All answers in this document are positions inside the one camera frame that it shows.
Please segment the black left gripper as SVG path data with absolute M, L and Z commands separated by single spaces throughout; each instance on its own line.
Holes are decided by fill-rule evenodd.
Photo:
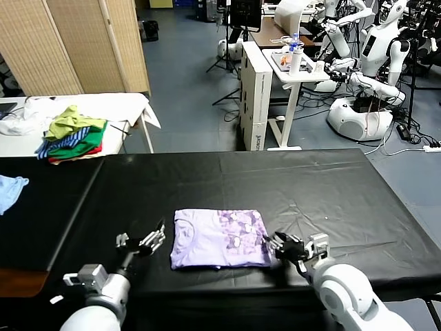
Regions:
M 165 240 L 165 220 L 161 219 L 154 231 L 150 232 L 144 239 L 129 239 L 127 233 L 116 236 L 115 248 L 122 255 L 117 272 L 128 272 L 136 258 L 143 258 L 153 255 Z

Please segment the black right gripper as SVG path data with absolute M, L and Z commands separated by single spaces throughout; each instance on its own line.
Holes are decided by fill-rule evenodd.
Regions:
M 309 258 L 304 241 L 296 235 L 275 232 L 274 238 L 263 237 L 263 241 L 273 259 L 285 260 L 298 265 L 300 261 L 306 261 Z

